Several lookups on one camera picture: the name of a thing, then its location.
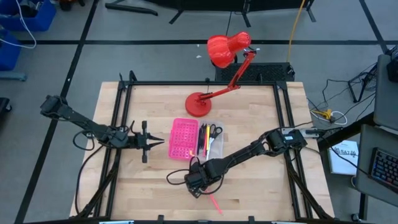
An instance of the white book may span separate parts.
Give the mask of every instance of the white book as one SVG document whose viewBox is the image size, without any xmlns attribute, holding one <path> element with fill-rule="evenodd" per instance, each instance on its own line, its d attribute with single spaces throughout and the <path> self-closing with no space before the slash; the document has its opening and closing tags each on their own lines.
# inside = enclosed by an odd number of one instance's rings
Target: white book
<svg viewBox="0 0 398 224">
<path fill-rule="evenodd" d="M 333 146 L 333 149 L 343 158 L 351 161 L 356 166 L 358 165 L 358 145 L 355 141 L 344 140 L 341 143 Z M 332 174 L 343 174 L 343 175 L 356 175 L 356 168 L 338 157 L 332 149 L 328 149 L 329 152 L 329 163 L 330 172 Z"/>
</svg>

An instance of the wooden table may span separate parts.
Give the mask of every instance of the wooden table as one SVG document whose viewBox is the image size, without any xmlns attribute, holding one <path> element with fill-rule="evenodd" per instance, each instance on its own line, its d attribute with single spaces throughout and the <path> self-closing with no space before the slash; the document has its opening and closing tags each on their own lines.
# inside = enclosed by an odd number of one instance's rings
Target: wooden table
<svg viewBox="0 0 398 224">
<path fill-rule="evenodd" d="M 110 124 L 118 83 L 104 82 L 94 115 L 94 121 Z M 224 88 L 210 86 L 209 91 Z M 303 84 L 288 83 L 295 124 L 311 121 Z M 214 194 L 223 210 L 220 215 L 208 196 L 195 199 L 185 185 L 166 182 L 166 175 L 177 169 L 187 169 L 188 161 L 168 158 L 168 142 L 175 118 L 191 118 L 185 111 L 185 98 L 196 91 L 207 91 L 207 86 L 134 86 L 127 123 L 148 121 L 148 132 L 164 138 L 165 144 L 149 152 L 148 163 L 141 162 L 142 152 L 125 149 L 122 152 L 112 219 L 156 220 L 294 220 L 292 199 L 283 156 L 254 157 L 227 173 L 222 188 Z M 205 119 L 224 123 L 224 156 L 231 154 L 257 139 L 263 132 L 278 128 L 274 93 L 271 86 L 242 86 L 240 90 L 211 99 L 213 108 Z M 121 101 L 123 109 L 124 96 Z M 308 147 L 318 149 L 315 140 L 307 140 Z M 104 158 L 103 149 L 87 163 L 80 181 L 78 204 L 80 209 L 90 200 L 100 179 Z M 92 152 L 86 152 L 87 158 Z M 333 214 L 322 162 L 317 153 L 302 150 L 303 168 L 309 191 L 330 215 Z M 181 181 L 184 173 L 176 174 L 173 181 Z M 305 216 L 302 196 L 298 190 L 300 210 Z M 104 214 L 106 203 L 101 213 Z"/>
</svg>

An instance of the lamp base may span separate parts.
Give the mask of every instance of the lamp base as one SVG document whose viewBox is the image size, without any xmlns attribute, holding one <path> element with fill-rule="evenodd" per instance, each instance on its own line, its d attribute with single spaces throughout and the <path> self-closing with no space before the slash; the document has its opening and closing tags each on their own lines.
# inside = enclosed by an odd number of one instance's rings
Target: lamp base
<svg viewBox="0 0 398 224">
<path fill-rule="evenodd" d="M 187 97 L 185 100 L 185 109 L 187 110 L 188 114 L 195 116 L 195 117 L 202 117 L 208 114 L 211 110 L 211 100 L 203 100 L 198 101 L 200 95 L 203 93 L 192 93 Z"/>
</svg>

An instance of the blue bin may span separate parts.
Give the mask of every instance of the blue bin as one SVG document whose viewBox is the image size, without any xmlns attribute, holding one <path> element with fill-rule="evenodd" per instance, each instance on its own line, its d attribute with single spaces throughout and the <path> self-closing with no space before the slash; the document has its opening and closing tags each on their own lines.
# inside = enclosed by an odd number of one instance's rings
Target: blue bin
<svg viewBox="0 0 398 224">
<path fill-rule="evenodd" d="M 15 0 L 0 0 L 0 14 L 10 15 L 18 13 L 18 5 Z"/>
<path fill-rule="evenodd" d="M 31 0 L 33 3 L 38 3 L 42 0 Z M 4 12 L 2 14 L 12 14 L 14 12 L 13 5 L 9 5 L 8 12 Z M 30 31 L 46 31 L 50 28 L 50 25 L 54 19 L 56 10 L 54 5 L 50 2 L 50 0 L 44 0 L 43 5 L 40 7 L 37 15 L 34 18 L 24 18 L 26 26 Z M 7 30 L 14 31 L 26 31 L 24 26 L 21 23 L 19 17 L 0 17 L 0 24 Z"/>
<path fill-rule="evenodd" d="M 0 38 L 13 44 L 20 44 L 18 40 L 6 30 L 0 30 Z M 0 71 L 13 70 L 17 63 L 19 52 L 21 52 L 21 47 L 0 42 Z"/>
</svg>

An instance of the scissor handle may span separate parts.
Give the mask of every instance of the scissor handle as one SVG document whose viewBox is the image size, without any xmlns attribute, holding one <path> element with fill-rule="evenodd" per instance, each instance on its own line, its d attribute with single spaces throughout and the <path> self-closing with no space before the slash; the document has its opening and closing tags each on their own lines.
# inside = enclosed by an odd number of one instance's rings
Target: scissor handle
<svg viewBox="0 0 398 224">
<path fill-rule="evenodd" d="M 217 127 L 215 124 L 212 124 L 210 126 L 210 133 L 211 133 L 211 137 L 212 138 L 217 138 L 217 136 L 219 134 L 221 134 L 223 132 L 223 128 L 222 127 Z"/>
</svg>

